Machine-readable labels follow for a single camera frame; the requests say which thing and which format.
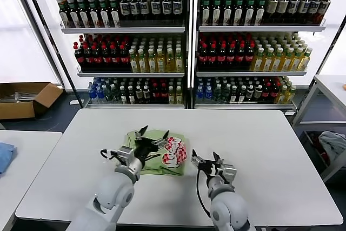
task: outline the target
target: black cable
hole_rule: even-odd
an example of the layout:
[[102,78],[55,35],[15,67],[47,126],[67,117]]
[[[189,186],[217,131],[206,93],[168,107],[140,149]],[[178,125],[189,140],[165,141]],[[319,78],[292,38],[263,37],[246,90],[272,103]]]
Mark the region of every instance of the black cable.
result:
[[198,200],[199,200],[199,202],[200,202],[202,208],[204,209],[204,212],[206,213],[206,215],[207,215],[208,217],[210,217],[210,212],[205,208],[205,206],[204,206],[204,204],[203,204],[203,201],[202,201],[202,199],[201,199],[201,196],[200,196],[200,194],[199,194],[199,185],[198,185],[198,183],[199,183],[199,172],[200,172],[200,171],[201,171],[201,170],[198,170],[198,172],[197,172],[197,182],[196,182],[197,197],[198,197]]

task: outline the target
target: green bag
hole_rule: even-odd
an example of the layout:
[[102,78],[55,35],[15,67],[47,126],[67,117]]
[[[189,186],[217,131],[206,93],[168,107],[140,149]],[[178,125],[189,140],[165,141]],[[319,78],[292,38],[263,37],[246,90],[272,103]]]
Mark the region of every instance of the green bag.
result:
[[[159,139],[165,131],[146,131],[144,136],[152,139]],[[125,146],[135,148],[135,132],[127,133]],[[141,174],[172,174],[183,175],[184,165],[187,159],[186,141],[183,135],[169,133],[168,144],[156,153],[149,155],[159,155],[145,162]]]

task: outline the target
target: white table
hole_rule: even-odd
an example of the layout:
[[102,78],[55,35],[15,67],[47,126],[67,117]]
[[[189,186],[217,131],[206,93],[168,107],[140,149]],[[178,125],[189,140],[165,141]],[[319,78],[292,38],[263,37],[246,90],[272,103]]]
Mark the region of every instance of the white table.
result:
[[[255,226],[337,225],[343,218],[284,115],[278,110],[81,109],[16,210],[23,219],[70,221],[94,195],[127,132],[149,125],[189,140],[205,158],[215,151],[238,169],[236,192]],[[211,226],[196,195],[197,169],[184,176],[143,175],[119,219],[123,224]],[[202,200],[207,206],[205,178]]]
[[0,130],[0,142],[17,147],[17,156],[0,174],[0,230],[10,230],[14,212],[62,133]]
[[[346,75],[315,75],[316,84],[311,88],[305,98],[301,108],[293,120],[293,127],[315,126],[315,127],[345,127],[346,121],[302,121],[308,111],[309,104],[322,92],[340,112],[346,115],[346,91],[343,85],[346,84]],[[329,167],[322,173],[321,178],[324,182],[328,181],[338,170],[346,165],[346,151],[344,151]]]

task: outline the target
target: cardboard box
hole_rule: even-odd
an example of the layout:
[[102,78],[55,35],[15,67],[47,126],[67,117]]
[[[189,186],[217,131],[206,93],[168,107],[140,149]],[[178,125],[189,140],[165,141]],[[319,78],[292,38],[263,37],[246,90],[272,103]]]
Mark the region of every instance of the cardboard box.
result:
[[38,95],[31,102],[0,103],[0,119],[41,116],[63,92],[62,89],[49,82],[0,84],[0,98],[12,95],[16,91],[38,93]]

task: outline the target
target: blue fabric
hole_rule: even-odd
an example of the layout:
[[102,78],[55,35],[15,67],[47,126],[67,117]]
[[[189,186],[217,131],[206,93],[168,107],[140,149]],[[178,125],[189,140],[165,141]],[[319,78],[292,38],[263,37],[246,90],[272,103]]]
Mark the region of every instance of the blue fabric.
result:
[[4,173],[10,164],[14,150],[13,145],[0,142],[0,174]]

